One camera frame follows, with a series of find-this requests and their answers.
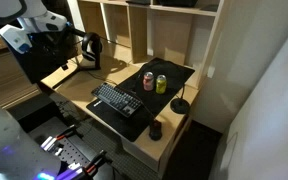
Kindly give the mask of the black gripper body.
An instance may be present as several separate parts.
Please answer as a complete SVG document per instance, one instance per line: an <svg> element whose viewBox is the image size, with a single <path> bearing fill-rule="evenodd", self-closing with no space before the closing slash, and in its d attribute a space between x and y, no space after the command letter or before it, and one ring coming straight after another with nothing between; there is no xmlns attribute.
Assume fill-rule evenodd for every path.
<svg viewBox="0 0 288 180"><path fill-rule="evenodd" d="M32 47L17 54L17 61L31 83L65 65L72 55L72 36L68 33L36 33L29 40Z"/></svg>

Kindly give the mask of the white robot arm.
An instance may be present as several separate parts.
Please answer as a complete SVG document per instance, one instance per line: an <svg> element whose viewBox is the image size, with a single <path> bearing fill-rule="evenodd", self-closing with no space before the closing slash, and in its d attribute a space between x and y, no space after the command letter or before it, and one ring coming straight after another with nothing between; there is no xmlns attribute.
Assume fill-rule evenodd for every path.
<svg viewBox="0 0 288 180"><path fill-rule="evenodd" d="M67 19L41 0L0 0L0 36L31 83L65 67L74 50Z"/></svg>

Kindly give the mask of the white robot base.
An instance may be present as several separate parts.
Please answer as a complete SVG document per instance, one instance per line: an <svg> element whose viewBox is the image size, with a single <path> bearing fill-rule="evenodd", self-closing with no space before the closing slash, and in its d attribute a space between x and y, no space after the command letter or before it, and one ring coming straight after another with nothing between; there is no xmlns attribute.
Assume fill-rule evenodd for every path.
<svg viewBox="0 0 288 180"><path fill-rule="evenodd" d="M57 176L60 168L59 158L45 152L0 108L0 173L7 180L33 180L39 173Z"/></svg>

